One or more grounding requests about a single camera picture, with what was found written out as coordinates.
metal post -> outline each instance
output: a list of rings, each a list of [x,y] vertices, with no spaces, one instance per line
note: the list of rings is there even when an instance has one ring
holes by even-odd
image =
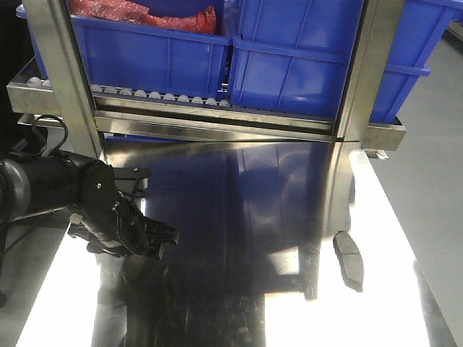
[[[93,120],[95,103],[65,0],[24,0],[74,151],[98,158],[102,141]]]
[[[339,140],[363,140],[404,3],[405,0],[365,0],[334,132]]]

stainless steel shelf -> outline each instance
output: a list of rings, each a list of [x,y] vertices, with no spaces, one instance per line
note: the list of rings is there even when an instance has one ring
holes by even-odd
[[[29,85],[38,75],[32,60],[7,86],[12,107],[25,113],[21,124],[32,124],[34,114],[61,116],[51,87]],[[165,137],[190,141],[334,141],[334,124],[290,113],[250,108],[186,104],[176,101],[138,98],[127,95],[93,93],[95,124],[100,132]],[[55,121],[41,120],[44,127],[59,127]],[[402,125],[370,124],[363,145],[396,150],[405,135]]]

stainless steel table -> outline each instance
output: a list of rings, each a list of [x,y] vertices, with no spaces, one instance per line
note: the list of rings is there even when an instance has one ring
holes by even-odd
[[[455,346],[357,143],[112,143],[104,159],[153,169],[140,208],[179,246],[118,260],[65,236],[18,347]]]

metal frame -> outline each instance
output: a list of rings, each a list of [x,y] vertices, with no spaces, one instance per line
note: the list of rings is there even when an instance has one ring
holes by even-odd
[[[449,31],[458,37],[460,41],[463,41],[463,23],[451,21],[449,25]]]
[[[13,108],[62,116],[77,153],[98,156],[102,149],[98,132],[194,141],[365,140],[365,147],[392,150],[405,132],[402,126],[368,126],[404,0],[365,0],[336,123],[246,108],[186,106],[104,93],[92,97],[66,1],[23,3],[53,90],[27,85],[25,77],[33,68],[26,67],[8,86]],[[32,120],[24,116],[21,122]],[[41,124],[55,126],[52,121]]]
[[[64,0],[25,0],[29,26],[43,60],[69,138],[77,153],[98,158],[103,150],[93,120],[95,103]]]

reflective metal surface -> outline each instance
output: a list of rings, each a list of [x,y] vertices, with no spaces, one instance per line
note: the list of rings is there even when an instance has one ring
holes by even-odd
[[[179,246],[121,261],[66,236],[17,345],[455,346],[358,146],[109,144],[111,165],[153,169],[140,208]],[[363,259],[360,293],[340,230]]]
[[[50,87],[28,86],[26,81],[38,73],[30,62],[8,85],[9,97],[18,113],[27,113],[21,124],[31,124],[35,114],[60,115]],[[93,93],[97,108],[95,123],[101,132],[165,137],[194,141],[274,141],[323,140],[333,137],[332,124],[325,121],[305,121],[286,117],[287,114],[242,109],[185,106],[175,102],[156,102],[140,98]],[[59,127],[51,120],[41,120],[43,127]],[[369,124],[363,141],[366,148],[396,150],[405,134],[403,126]]]
[[[67,2],[24,0],[27,22],[37,40],[61,116],[76,153],[97,158],[102,151],[95,104],[72,28]]]
[[[362,141],[364,138],[404,3],[405,0],[365,1],[335,128],[339,139]]]
[[[332,141],[333,137],[303,129],[268,129],[251,124],[227,124],[212,121],[194,121],[181,118],[96,111],[95,122],[101,132],[165,137],[189,141],[253,141],[253,140],[318,140]]]

